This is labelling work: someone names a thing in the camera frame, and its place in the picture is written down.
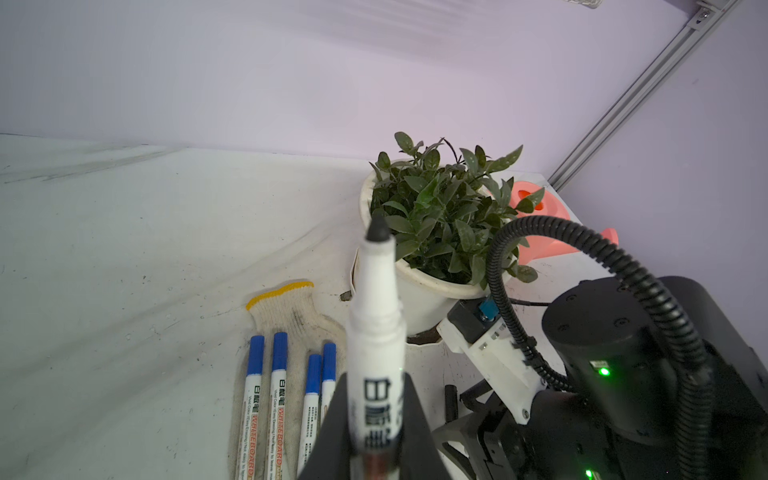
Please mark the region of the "white knit work glove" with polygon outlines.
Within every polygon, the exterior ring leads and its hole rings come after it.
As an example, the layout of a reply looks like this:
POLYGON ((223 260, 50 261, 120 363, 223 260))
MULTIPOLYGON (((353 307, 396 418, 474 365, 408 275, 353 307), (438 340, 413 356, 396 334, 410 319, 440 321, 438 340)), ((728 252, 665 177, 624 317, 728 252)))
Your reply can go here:
MULTIPOLYGON (((344 327, 336 320, 321 314, 317 310, 313 301, 313 294, 313 282, 300 280, 286 283, 272 290, 263 291, 251 298, 245 306, 256 328, 256 333, 253 336, 263 335, 265 338, 256 473, 254 479, 266 479, 265 464, 268 448, 270 375, 274 334, 277 332, 286 332, 288 334, 284 470, 282 479, 298 478, 298 450, 309 356, 311 354, 322 356, 323 346, 328 342, 335 343, 337 349, 336 374, 345 365, 343 343, 346 335, 344 327)), ((246 365, 250 339, 247 345, 246 365)), ((234 478, 236 478, 243 394, 237 417, 237 450, 234 478)))

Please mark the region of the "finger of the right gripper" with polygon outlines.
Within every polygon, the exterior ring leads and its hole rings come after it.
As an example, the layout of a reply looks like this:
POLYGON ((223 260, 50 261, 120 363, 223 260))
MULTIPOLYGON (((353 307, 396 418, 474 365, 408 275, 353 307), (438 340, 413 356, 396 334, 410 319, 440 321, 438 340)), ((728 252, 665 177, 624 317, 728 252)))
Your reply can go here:
POLYGON ((486 451, 481 440, 484 419, 483 413, 473 412, 432 433, 438 451, 468 479, 486 478, 486 451))

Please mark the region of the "green potted plant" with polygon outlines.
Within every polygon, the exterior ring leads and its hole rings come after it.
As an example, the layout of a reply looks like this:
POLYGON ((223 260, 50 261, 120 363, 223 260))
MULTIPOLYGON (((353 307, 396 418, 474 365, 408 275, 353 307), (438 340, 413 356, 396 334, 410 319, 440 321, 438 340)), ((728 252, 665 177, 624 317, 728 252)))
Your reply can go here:
POLYGON ((397 158, 382 151, 360 196, 368 224, 385 219, 396 242, 396 271, 409 338, 428 338, 459 300, 487 290, 486 255, 507 223, 531 213, 545 194, 514 199, 515 181, 496 179, 517 163, 517 147, 498 157, 481 146, 456 149, 394 134, 397 158))

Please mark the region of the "white marker pen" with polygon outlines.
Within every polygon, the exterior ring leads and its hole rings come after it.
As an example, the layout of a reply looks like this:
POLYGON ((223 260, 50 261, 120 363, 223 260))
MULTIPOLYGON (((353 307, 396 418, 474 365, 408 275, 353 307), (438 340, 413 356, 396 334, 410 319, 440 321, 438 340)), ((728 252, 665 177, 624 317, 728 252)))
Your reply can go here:
POLYGON ((239 480, 253 480, 256 473, 264 346, 263 335, 250 339, 237 455, 236 479, 239 480))
POLYGON ((273 337, 270 375, 270 417, 265 464, 267 480, 283 478, 287 361, 288 334, 277 332, 273 337))
POLYGON ((320 424, 323 424, 328 413, 336 386, 336 344, 326 343, 323 346, 321 392, 320 392, 320 424))
POLYGON ((399 475, 406 325, 395 253, 395 239, 386 220, 373 217, 358 250, 347 325, 352 479, 395 479, 399 475))
POLYGON ((305 395, 302 408, 297 476, 300 476, 311 456, 319 425, 320 394, 322 383, 322 356, 311 354, 308 358, 305 395))

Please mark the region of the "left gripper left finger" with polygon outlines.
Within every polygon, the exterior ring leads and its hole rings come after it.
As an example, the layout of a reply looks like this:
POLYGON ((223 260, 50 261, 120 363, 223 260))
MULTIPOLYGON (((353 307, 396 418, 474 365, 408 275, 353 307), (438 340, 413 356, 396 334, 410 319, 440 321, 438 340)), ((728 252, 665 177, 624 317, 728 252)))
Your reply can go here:
POLYGON ((350 480, 353 456, 349 419, 347 374, 339 378, 325 420, 300 480, 350 480))

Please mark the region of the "black pen cap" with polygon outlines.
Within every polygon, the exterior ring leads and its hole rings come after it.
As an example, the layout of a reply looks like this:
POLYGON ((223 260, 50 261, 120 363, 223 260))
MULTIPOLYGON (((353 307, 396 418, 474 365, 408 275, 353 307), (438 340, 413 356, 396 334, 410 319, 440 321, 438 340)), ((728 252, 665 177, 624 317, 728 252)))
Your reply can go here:
POLYGON ((453 384, 447 384, 444 387, 444 418, 446 424, 458 419, 458 400, 459 398, 457 387, 453 384))

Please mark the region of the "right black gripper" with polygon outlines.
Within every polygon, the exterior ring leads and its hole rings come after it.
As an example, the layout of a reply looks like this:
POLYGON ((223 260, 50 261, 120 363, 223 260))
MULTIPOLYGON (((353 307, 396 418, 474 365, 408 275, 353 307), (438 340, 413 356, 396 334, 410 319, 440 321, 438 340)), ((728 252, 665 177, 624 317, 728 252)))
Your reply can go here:
MULTIPOLYGON (((690 315, 713 368, 712 477, 765 478, 766 367, 702 285, 675 276, 665 284, 690 315)), ((484 316, 502 318, 484 299, 484 316)), ((613 278, 583 281, 545 305, 542 329, 572 392, 544 381, 525 425, 487 380, 458 397, 485 415, 485 479, 679 478, 676 374, 661 334, 628 290, 613 278)))

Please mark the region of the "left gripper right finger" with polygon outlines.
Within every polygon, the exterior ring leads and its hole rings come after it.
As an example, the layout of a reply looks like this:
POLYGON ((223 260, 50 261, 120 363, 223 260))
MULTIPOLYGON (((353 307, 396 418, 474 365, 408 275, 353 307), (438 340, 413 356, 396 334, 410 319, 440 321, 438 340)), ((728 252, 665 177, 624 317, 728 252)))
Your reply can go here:
POLYGON ((435 445, 416 388, 408 373, 404 376, 399 470, 401 480, 451 479, 435 445))

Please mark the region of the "pink watering can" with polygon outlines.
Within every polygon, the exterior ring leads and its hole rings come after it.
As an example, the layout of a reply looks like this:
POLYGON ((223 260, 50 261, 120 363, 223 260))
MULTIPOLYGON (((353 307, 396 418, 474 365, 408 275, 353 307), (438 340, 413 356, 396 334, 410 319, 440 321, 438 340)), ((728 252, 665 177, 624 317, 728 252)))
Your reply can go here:
POLYGON ((579 252, 579 249, 565 242, 566 234, 563 232, 564 228, 576 225, 576 222, 571 219, 566 205, 545 187, 516 181, 512 187, 510 206, 517 211, 518 218, 543 218, 524 223, 524 232, 528 233, 528 246, 525 247, 519 242, 520 264, 527 265, 536 259, 579 252), (533 200, 534 193, 542 193, 542 198, 533 207, 532 213, 526 213, 520 203, 525 199, 533 200))

